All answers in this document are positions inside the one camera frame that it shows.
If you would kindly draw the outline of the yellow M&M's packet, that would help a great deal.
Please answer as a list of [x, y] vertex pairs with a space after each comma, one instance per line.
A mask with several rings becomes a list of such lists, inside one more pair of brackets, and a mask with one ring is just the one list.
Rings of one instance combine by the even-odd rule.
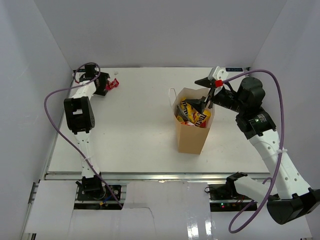
[[204, 122], [206, 122], [211, 117], [211, 112], [208, 110], [204, 110], [203, 113], [195, 112], [194, 113], [194, 125], [196, 127], [201, 126]]
[[181, 106], [185, 116], [188, 118], [188, 113], [193, 112], [193, 108], [192, 108], [192, 106], [190, 104], [188, 104], [186, 102], [186, 98], [183, 98], [181, 100], [180, 106]]

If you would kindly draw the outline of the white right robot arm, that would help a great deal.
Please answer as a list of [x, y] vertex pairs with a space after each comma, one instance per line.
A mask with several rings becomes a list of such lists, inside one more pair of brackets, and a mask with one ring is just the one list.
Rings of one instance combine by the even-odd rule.
[[259, 153], [272, 174], [270, 183], [276, 188], [272, 193], [266, 185], [237, 172], [226, 179], [226, 195], [233, 200], [243, 195], [256, 203], [266, 203], [271, 218], [280, 225], [312, 212], [320, 204], [320, 191], [312, 189], [300, 175], [281, 143], [274, 121], [262, 108], [266, 94], [262, 82], [255, 77], [245, 77], [237, 91], [226, 89], [222, 80], [209, 77], [194, 83], [208, 88], [209, 92], [187, 103], [201, 113], [213, 105], [236, 112], [238, 128]]

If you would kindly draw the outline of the orange Skittles snack bag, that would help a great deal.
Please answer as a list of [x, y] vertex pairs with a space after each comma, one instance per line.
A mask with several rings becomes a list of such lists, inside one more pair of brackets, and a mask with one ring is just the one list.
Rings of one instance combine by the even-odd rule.
[[182, 125], [186, 125], [186, 126], [194, 126], [194, 124], [190, 121], [186, 121], [183, 118], [180, 118], [180, 116], [177, 118], [178, 122], [181, 123]]

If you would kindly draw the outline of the brown paper bag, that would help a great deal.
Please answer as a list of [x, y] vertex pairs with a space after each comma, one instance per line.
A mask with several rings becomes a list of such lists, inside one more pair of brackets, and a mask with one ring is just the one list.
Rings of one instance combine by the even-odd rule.
[[191, 89], [183, 88], [180, 92], [171, 87], [168, 90], [168, 96], [174, 97], [174, 101], [170, 101], [170, 108], [173, 113], [173, 121], [175, 123], [175, 132], [177, 139], [177, 149], [180, 153], [196, 154], [199, 155], [205, 145], [213, 119], [215, 117], [215, 108], [206, 108], [205, 110], [211, 112], [210, 118], [205, 121], [201, 126], [189, 126], [181, 124], [177, 118], [177, 105], [181, 105], [183, 98], [186, 99], [200, 99], [209, 93], [207, 88]]

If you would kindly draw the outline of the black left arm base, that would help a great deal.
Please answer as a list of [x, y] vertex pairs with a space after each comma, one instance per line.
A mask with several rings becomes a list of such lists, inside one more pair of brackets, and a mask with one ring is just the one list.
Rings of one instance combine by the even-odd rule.
[[76, 197], [78, 201], [102, 201], [103, 203], [114, 201], [115, 198], [111, 192], [118, 201], [121, 199], [121, 185], [109, 185], [108, 188], [96, 175], [90, 178], [82, 177], [81, 181], [77, 180], [75, 183], [78, 186]]

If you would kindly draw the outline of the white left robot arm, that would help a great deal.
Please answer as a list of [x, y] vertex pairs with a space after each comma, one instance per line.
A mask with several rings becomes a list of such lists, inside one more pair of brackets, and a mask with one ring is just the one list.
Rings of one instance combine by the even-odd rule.
[[80, 87], [63, 104], [68, 129], [74, 134], [76, 146], [81, 151], [81, 176], [90, 179], [101, 173], [91, 141], [91, 130], [96, 122], [90, 100], [93, 95], [106, 96], [110, 76], [100, 72], [95, 63], [87, 63], [83, 67], [84, 74], [77, 81]]

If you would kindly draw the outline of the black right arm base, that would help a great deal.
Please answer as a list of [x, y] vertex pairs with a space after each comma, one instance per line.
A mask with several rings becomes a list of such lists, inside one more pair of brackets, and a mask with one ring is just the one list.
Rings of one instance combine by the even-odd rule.
[[204, 188], [204, 192], [209, 195], [209, 199], [212, 201], [231, 200], [237, 204], [242, 203], [244, 200], [251, 201], [251, 199], [245, 195], [232, 195], [231, 190], [228, 189], [226, 184], [209, 184]]

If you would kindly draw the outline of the grey Himalaya candy packet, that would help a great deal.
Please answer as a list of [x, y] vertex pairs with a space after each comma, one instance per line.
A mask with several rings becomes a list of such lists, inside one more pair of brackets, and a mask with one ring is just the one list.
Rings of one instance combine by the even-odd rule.
[[177, 116], [180, 116], [183, 119], [183, 121], [186, 120], [186, 115], [180, 105], [176, 106], [176, 113], [177, 113]]

